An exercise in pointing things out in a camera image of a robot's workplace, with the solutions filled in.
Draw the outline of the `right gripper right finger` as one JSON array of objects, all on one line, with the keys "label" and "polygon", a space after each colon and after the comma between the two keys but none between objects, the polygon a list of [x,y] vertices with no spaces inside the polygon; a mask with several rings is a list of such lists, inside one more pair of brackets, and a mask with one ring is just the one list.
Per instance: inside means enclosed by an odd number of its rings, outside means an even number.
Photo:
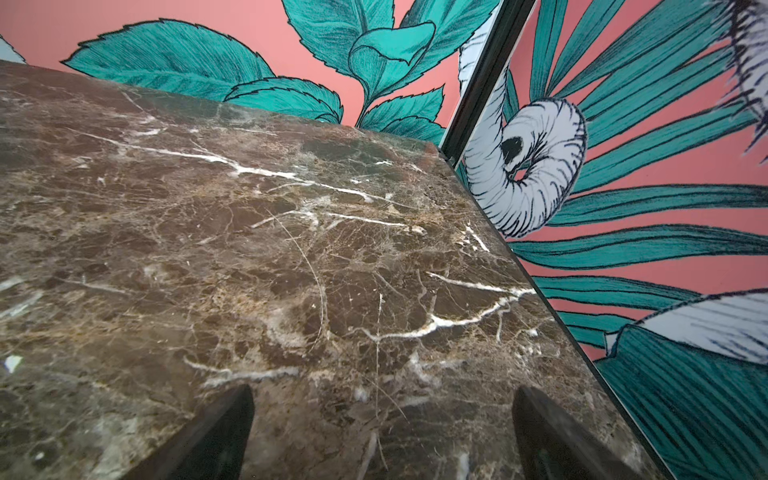
[{"label": "right gripper right finger", "polygon": [[543,391],[519,387],[512,416],[527,479],[638,479],[640,476]]}]

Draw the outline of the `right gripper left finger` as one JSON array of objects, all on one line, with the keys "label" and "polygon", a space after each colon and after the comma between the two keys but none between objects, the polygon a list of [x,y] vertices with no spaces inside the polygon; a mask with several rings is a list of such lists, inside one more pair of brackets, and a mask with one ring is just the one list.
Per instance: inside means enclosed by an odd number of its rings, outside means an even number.
[{"label": "right gripper left finger", "polygon": [[219,395],[176,434],[128,471],[126,479],[237,479],[255,406],[240,385]]}]

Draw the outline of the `right black frame post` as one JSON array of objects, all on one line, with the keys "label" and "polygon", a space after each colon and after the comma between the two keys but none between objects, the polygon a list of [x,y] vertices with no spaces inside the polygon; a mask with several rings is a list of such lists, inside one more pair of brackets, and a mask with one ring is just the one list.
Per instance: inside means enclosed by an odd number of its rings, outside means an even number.
[{"label": "right black frame post", "polygon": [[535,4],[534,0],[499,1],[459,47],[459,103],[439,144],[450,166],[464,152]]}]

